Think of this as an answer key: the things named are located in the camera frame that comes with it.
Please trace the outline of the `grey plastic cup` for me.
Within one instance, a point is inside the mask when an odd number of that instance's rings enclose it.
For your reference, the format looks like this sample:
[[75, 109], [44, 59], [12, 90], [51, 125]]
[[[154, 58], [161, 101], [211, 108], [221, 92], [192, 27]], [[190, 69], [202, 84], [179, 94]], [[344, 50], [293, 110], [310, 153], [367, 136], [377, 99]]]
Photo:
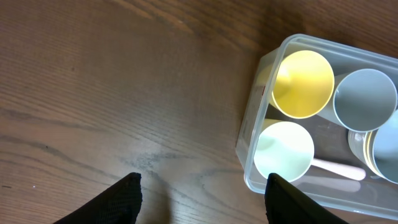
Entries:
[[396, 110], [397, 89], [385, 73], [364, 68], [337, 75], [332, 96], [318, 113], [351, 131], [374, 131]]

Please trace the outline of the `yellow plastic cup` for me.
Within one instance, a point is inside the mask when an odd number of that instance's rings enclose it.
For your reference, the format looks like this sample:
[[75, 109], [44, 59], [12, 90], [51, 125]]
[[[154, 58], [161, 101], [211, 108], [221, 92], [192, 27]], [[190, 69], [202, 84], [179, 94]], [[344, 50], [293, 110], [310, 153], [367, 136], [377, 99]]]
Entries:
[[334, 86], [328, 60], [318, 52], [300, 50], [282, 60], [270, 104], [290, 118], [309, 118], [327, 105]]

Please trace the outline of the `pink plastic fork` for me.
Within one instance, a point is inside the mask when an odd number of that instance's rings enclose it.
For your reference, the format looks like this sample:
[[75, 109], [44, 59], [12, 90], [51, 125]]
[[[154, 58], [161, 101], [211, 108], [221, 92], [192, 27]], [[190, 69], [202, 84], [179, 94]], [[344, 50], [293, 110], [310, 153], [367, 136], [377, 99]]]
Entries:
[[321, 169], [328, 170], [332, 173], [341, 175], [352, 180], [363, 180], [366, 177], [366, 171], [360, 167], [349, 166], [346, 164], [339, 164], [330, 161], [323, 161], [314, 158], [311, 163], [312, 166], [319, 167]]

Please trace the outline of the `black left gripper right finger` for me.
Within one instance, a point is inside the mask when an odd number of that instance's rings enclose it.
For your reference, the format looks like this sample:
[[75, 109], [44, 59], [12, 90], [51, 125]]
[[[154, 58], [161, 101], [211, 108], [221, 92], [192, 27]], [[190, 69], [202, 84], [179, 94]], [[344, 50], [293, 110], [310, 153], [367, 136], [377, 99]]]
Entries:
[[264, 200], [269, 223], [347, 224], [276, 173], [267, 178]]

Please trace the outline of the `grey plastic bowl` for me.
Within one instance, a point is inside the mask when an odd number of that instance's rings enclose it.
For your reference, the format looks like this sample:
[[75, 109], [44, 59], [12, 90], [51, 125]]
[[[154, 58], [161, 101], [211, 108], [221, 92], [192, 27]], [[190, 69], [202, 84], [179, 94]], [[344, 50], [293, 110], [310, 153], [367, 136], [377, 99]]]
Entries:
[[386, 180], [397, 183], [397, 111], [376, 132], [373, 142], [376, 170]]

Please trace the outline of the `pale green plastic cup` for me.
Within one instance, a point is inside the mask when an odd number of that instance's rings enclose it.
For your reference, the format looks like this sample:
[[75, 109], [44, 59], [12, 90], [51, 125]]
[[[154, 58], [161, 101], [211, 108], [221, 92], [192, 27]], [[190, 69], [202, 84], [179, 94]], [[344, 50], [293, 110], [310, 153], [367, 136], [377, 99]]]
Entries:
[[254, 153], [259, 173], [276, 173], [288, 182], [301, 178], [310, 168], [315, 146], [310, 133], [290, 121], [265, 119]]

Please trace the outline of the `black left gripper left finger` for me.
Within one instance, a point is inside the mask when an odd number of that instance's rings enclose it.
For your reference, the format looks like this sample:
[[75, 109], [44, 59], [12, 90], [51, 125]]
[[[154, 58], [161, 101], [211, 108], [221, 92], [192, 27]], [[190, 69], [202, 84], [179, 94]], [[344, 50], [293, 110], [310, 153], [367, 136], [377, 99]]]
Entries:
[[131, 172], [57, 223], [135, 223], [141, 205], [141, 175]]

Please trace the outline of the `yellow plastic bowl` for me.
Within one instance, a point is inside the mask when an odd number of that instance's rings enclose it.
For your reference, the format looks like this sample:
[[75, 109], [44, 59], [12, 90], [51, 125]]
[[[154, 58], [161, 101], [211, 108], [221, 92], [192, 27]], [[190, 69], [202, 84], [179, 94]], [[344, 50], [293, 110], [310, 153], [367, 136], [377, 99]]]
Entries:
[[376, 136], [377, 131], [371, 131], [365, 134], [364, 138], [364, 158], [366, 161], [366, 165], [380, 178], [384, 176], [380, 173], [379, 169], [376, 166], [375, 160], [373, 158], [374, 155], [374, 138]]

